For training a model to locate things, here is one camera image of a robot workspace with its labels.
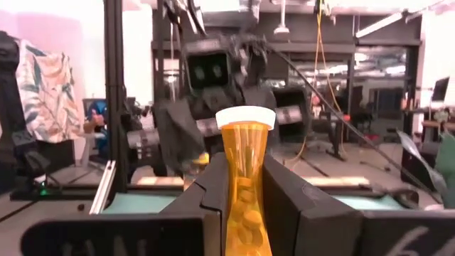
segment light teal table surface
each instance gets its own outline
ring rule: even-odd
[[[334,196],[357,210],[405,210],[389,196],[366,198],[360,196]],[[176,199],[175,196],[146,196],[118,193],[104,214],[159,213]]]
[[[334,198],[357,210],[405,210],[390,196],[367,198],[361,196],[334,196]]]
[[[128,213],[159,213],[172,201],[175,196],[147,196],[118,193],[114,201],[102,213],[128,214]]]

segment laptop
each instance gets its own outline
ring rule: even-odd
[[[449,88],[449,78],[442,78],[434,84],[432,101],[430,103],[431,108],[439,109],[447,105],[446,95],[447,89]]]

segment computer monitor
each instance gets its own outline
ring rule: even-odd
[[[444,104],[448,86],[449,86],[449,78],[442,78],[442,79],[436,81],[436,83],[434,85],[434,89],[433,89],[433,95],[432,95],[432,105],[434,107],[437,107],[437,105]]]

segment white wall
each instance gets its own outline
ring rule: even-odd
[[[124,66],[128,94],[142,104],[152,100],[151,9],[124,12]],[[0,3],[0,30],[46,51],[70,56],[80,119],[82,99],[105,97],[104,14],[102,0],[15,0]],[[84,139],[75,141],[80,159]]]
[[[455,77],[455,36],[451,26],[455,23],[455,11],[446,11],[443,14],[429,12],[422,17],[422,46],[419,50],[419,66],[417,71],[417,86],[423,91],[416,92],[416,100],[420,100],[421,107],[429,105],[432,92],[425,90],[433,88],[437,80]],[[413,132],[422,131],[423,115],[415,115]]]
[[[141,105],[153,100],[151,7],[123,13],[124,79],[128,95]]]

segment white bottle cap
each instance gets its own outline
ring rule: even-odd
[[[218,129],[234,122],[259,122],[268,125],[269,130],[273,130],[277,115],[275,111],[266,107],[239,106],[220,110],[215,117]]]

